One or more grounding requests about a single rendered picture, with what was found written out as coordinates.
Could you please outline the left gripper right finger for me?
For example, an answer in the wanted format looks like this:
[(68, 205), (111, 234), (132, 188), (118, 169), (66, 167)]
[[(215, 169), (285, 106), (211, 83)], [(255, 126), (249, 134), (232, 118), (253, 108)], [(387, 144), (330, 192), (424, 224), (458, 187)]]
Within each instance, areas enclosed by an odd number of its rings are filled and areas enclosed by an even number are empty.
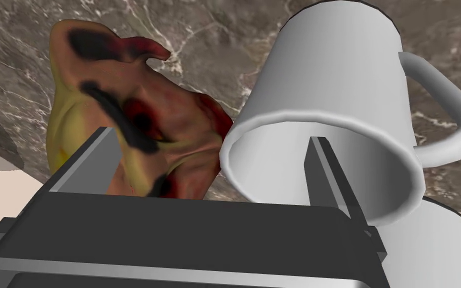
[(360, 229), (369, 227), (336, 154), (326, 138), (313, 136), (309, 139), (304, 172), (311, 206), (336, 208)]

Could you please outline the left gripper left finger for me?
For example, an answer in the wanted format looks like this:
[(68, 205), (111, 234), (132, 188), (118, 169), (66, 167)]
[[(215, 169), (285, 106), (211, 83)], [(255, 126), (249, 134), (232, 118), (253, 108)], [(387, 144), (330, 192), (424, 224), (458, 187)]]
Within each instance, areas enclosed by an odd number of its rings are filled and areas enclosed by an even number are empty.
[(122, 158), (116, 130), (99, 127), (54, 174), (58, 193), (104, 195)]

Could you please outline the red and yellow bell pepper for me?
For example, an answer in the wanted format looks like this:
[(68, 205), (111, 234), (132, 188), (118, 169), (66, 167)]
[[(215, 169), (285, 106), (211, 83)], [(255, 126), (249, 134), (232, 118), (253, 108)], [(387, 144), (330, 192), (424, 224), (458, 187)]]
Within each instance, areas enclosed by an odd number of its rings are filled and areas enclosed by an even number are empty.
[(156, 41), (121, 38), (103, 24), (53, 25), (49, 59), (55, 94), (46, 132), (55, 173), (99, 127), (115, 128), (122, 158), (109, 195), (202, 200), (220, 172), (233, 125), (211, 96), (173, 83), (148, 66), (170, 51)]

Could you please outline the white mug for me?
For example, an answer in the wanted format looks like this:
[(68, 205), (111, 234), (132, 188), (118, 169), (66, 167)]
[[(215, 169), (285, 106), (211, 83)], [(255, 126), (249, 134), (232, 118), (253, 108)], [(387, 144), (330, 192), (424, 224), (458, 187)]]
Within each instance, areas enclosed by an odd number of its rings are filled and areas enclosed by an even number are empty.
[(424, 197), (417, 209), (378, 227), (390, 288), (461, 288), (461, 214)]
[[(407, 78), (422, 85), (457, 129), (418, 146)], [(321, 1), (280, 29), (219, 152), (222, 173), (248, 200), (308, 205), (304, 160), (328, 139), (368, 224), (416, 209), (423, 168), (461, 160), (461, 90), (404, 52), (398, 29), (363, 1)]]

